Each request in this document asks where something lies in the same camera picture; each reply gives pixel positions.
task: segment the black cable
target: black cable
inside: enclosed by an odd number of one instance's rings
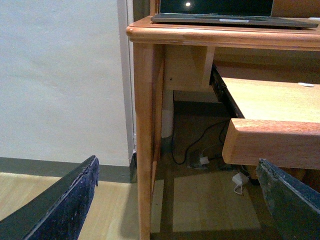
[[[228,125],[228,122],[229,122],[229,120],[224,123],[223,128],[222,128],[222,130],[221,130],[221,132],[220,132],[220,134],[219,134],[219,142],[220,142],[221,144],[224,144],[224,143],[225,143],[225,141],[222,141],[222,140],[221,140],[221,136],[222,136],[222,133],[224,132],[226,126]]]
[[[201,135],[201,137],[199,137],[198,140],[194,141],[193,143],[191,143],[191,144],[186,148],[185,153],[184,153],[184,160],[183,160],[183,162],[182,162],[181,164],[184,164],[184,163],[186,162],[189,149],[190,149],[191,147],[193,147],[195,144],[197,144],[198,142],[200,142],[200,140],[205,136],[205,134],[206,134],[206,132],[207,132],[208,130],[210,130],[211,128],[213,128],[213,127],[215,127],[215,126],[217,126],[217,125],[219,125],[219,124],[223,124],[223,123],[228,122],[228,121],[229,121],[229,119],[228,119],[228,120],[225,120],[225,121],[217,122],[217,123],[215,123],[215,124],[212,124],[212,125],[208,126],[208,127],[204,130],[204,132],[203,132],[203,134]]]
[[[201,137],[198,138],[198,140],[194,141],[192,144],[190,144],[190,145],[186,148],[185,153],[184,153],[184,160],[183,160],[182,162],[177,162],[176,159],[175,159],[175,156],[174,156],[174,148],[173,148],[174,134],[175,134],[175,92],[173,91],[173,124],[172,124],[172,138],[171,138],[171,156],[172,156],[172,159],[173,159],[174,163],[177,164],[177,165],[182,165],[182,164],[184,164],[184,163],[186,162],[186,160],[187,160],[187,155],[188,155],[189,149],[190,149],[192,146],[194,146],[195,144],[197,144],[197,143],[205,136],[205,134],[206,134],[206,132],[207,132],[208,130],[210,130],[211,128],[213,128],[213,127],[215,127],[215,126],[217,126],[217,125],[219,125],[219,124],[222,124],[222,123],[224,123],[224,126],[223,126],[223,128],[224,128],[224,127],[226,126],[226,123],[229,122],[229,120],[230,120],[230,119],[225,120],[225,121],[221,121],[221,122],[217,122],[217,123],[215,123],[215,124],[212,124],[212,125],[208,126],[208,127],[204,130],[204,132],[203,132],[203,134],[201,135]]]

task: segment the dark green baseboard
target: dark green baseboard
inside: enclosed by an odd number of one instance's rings
[[[136,168],[133,160],[131,163],[130,166],[100,165],[99,180],[116,183],[134,182]],[[2,173],[61,178],[79,165],[80,163],[73,162],[0,157],[0,172]]]

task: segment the floor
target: floor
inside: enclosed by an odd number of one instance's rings
[[[175,115],[174,158],[184,159],[186,148],[204,130],[228,119],[227,114]],[[211,160],[206,169],[176,165],[170,152],[162,155],[157,170],[151,237],[154,240],[276,240],[281,239],[264,203],[262,190],[250,182],[243,195],[233,192],[232,177],[242,168],[225,165],[221,156],[224,124],[210,128],[201,141],[189,149]],[[0,172],[0,219],[14,212],[58,177]],[[100,181],[80,240],[138,240],[138,194],[136,183]]]

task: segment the white charger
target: white charger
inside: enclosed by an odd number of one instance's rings
[[[236,184],[233,191],[238,195],[243,195],[243,192],[242,192],[243,185],[248,183],[249,178],[246,175],[244,175],[242,172],[239,172],[232,177],[232,181]]]

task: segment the wooden desk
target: wooden desk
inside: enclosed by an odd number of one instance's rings
[[[167,25],[153,24],[148,16],[130,24],[126,32],[134,42],[140,239],[148,240],[153,183],[160,158],[166,45],[206,47],[210,55],[205,55],[206,62],[202,68],[213,58],[215,47],[320,51],[320,28],[292,30]]]

